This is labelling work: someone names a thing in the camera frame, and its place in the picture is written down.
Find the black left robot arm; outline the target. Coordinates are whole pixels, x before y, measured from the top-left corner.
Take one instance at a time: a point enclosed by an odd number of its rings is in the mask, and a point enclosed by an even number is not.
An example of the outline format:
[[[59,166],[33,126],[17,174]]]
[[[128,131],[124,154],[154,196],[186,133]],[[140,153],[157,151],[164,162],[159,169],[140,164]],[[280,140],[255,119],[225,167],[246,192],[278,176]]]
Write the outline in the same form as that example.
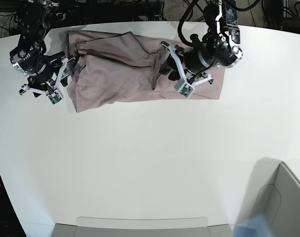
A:
[[[233,67],[242,59],[240,48],[240,29],[237,24],[237,9],[234,0],[210,0],[203,9],[203,17],[208,26],[207,33],[200,39],[197,34],[191,34],[187,40],[182,27],[187,15],[196,6],[196,0],[190,3],[177,27],[177,34],[186,47],[174,45],[170,54],[160,67],[159,73],[167,75],[169,80],[181,79],[184,72],[186,82],[193,84],[194,80],[216,66]]]

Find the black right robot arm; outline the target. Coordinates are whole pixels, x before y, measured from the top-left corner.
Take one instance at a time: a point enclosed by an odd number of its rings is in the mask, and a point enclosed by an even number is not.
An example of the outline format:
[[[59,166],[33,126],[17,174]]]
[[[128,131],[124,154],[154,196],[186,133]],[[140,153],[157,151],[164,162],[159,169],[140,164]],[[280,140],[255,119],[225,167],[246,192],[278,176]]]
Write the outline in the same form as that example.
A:
[[[59,0],[24,0],[18,12],[17,26],[20,29],[18,45],[10,51],[10,62],[15,70],[29,77],[30,83],[57,85],[54,75],[61,75],[63,87],[68,85],[69,76],[63,69],[63,60],[68,58],[64,51],[47,55],[44,39],[53,23],[66,18]]]

